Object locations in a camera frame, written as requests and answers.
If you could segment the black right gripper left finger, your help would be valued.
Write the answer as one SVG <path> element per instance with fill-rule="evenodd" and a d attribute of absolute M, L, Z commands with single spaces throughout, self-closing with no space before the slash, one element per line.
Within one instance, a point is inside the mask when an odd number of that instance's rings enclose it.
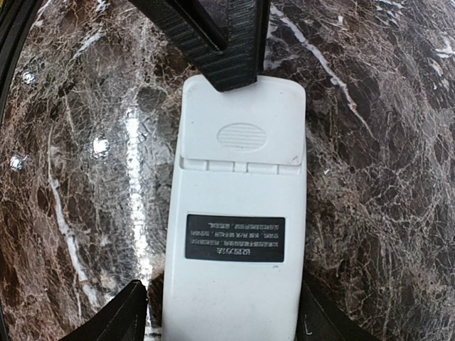
<path fill-rule="evenodd" d="M 143 341 L 147 306 L 145 286 L 133 280 L 95 316 L 62 340 Z"/>

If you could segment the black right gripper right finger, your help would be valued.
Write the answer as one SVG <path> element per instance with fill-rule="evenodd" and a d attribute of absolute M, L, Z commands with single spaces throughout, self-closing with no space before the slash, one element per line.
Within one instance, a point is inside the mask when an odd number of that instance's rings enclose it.
<path fill-rule="evenodd" d="M 303 282 L 296 340 L 347 340 L 345 315 L 321 292 Z"/>

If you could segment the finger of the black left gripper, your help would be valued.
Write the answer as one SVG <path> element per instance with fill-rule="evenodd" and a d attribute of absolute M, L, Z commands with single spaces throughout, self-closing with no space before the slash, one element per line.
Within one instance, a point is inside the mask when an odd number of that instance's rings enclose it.
<path fill-rule="evenodd" d="M 257 81 L 264 69 L 269 1 L 227 1 L 220 28 L 200 1 L 133 1 L 219 92 Z"/>

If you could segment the white battery cover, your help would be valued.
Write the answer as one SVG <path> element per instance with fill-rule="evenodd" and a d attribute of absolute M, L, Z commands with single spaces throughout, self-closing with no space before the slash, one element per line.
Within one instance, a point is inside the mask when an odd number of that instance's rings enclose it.
<path fill-rule="evenodd" d="M 296 82 L 260 76 L 219 92 L 202 75 L 183 85 L 179 155 L 185 159 L 302 164 L 306 92 Z"/>

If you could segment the white remote control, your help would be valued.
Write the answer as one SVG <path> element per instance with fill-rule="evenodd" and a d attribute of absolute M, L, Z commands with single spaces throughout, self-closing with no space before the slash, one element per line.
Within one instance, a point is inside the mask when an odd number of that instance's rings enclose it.
<path fill-rule="evenodd" d="M 173 168 L 164 340 L 293 340 L 306 233 L 297 166 L 185 159 Z"/>

